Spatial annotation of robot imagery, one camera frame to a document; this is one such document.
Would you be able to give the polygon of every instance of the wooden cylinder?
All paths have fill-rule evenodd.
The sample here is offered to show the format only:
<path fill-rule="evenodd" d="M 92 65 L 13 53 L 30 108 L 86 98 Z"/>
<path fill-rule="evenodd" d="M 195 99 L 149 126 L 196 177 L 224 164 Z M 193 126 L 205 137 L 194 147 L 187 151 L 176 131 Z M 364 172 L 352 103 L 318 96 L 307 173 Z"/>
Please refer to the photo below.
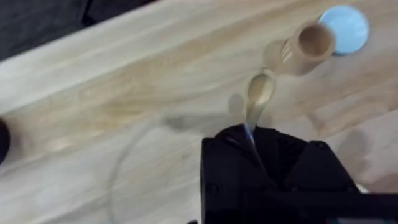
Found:
<path fill-rule="evenodd" d="M 316 22 L 304 24 L 282 47 L 284 70 L 306 74 L 331 57 L 334 49 L 335 39 L 327 27 Z"/>
<path fill-rule="evenodd" d="M 265 67 L 275 72 L 303 75 L 331 57 L 335 38 L 317 22 L 308 22 L 285 42 L 275 41 L 264 52 Z"/>

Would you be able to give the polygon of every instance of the spoon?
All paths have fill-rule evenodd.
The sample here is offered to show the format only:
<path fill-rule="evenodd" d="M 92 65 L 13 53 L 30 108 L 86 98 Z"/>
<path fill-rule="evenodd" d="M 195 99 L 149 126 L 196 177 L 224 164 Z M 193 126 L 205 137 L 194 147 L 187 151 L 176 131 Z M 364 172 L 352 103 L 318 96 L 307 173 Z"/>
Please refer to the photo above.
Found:
<path fill-rule="evenodd" d="M 244 130 L 246 136 L 249 138 L 253 153 L 264 173 L 266 173 L 266 169 L 262 163 L 256 144 L 254 143 L 253 131 L 256 128 L 257 122 L 266 104 L 275 92 L 275 86 L 274 73 L 265 69 L 263 73 L 255 75 L 251 79 L 246 95 L 246 121 L 244 123 Z"/>

